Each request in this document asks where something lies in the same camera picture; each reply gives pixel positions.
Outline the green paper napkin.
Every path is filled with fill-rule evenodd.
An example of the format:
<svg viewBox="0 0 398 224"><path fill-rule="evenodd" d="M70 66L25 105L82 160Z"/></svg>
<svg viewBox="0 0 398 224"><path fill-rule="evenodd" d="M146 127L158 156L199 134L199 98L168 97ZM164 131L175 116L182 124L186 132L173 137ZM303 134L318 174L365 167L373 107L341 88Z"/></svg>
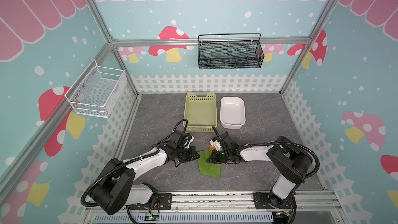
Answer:
<svg viewBox="0 0 398 224"><path fill-rule="evenodd" d="M219 178L221 175L221 165L207 162L210 158L212 151L210 149L199 152L200 159L198 160L198 166L200 174L203 176Z"/></svg>

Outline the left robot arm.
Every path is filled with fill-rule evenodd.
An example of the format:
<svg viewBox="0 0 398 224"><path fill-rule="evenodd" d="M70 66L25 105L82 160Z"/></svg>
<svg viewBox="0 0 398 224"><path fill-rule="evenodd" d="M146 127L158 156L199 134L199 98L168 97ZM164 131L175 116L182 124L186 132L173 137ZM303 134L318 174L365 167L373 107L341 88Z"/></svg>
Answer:
<svg viewBox="0 0 398 224"><path fill-rule="evenodd" d="M184 125L182 131L177 127ZM152 212L160 207L159 192L149 183L135 184L135 180L145 173L172 162L177 168L181 164L200 158L191 144L193 136L187 132L188 120L177 122L172 132L152 149L132 159L108 161L97 179L83 192L80 203L84 207L100 207L113 215L125 207L139 205Z"/></svg>

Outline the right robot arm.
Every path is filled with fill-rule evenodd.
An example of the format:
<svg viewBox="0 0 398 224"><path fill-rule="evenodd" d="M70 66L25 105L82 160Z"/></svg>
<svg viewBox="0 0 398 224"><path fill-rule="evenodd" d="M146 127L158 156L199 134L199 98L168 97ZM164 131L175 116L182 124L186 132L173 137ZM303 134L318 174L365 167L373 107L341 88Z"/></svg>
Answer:
<svg viewBox="0 0 398 224"><path fill-rule="evenodd" d="M280 175L267 195L255 194L261 207L282 208L293 193L320 169L318 156L308 147L294 143L284 136L260 144L238 145L228 132L220 134L212 128L215 137L210 141L215 149L207 159L213 164L240 164L252 161L271 162Z"/></svg>

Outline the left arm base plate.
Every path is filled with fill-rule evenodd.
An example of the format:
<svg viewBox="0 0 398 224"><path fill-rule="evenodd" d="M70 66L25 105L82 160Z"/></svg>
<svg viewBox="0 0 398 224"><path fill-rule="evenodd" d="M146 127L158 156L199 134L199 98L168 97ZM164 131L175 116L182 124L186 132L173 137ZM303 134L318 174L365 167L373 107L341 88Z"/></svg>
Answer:
<svg viewBox="0 0 398 224"><path fill-rule="evenodd" d="M144 204L133 204L129 206L129 210L146 210L146 211L157 211L157 210L170 210L172 204L172 194L154 194L150 197L148 202Z"/></svg>

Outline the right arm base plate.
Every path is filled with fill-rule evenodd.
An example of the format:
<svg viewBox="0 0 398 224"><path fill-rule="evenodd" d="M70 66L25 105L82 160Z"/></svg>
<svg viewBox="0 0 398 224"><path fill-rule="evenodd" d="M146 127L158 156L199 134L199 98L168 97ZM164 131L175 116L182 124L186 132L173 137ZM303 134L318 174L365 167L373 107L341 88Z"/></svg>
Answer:
<svg viewBox="0 0 398 224"><path fill-rule="evenodd" d="M286 199L281 199L273 192L255 192L253 194L256 209L293 209L292 194Z"/></svg>

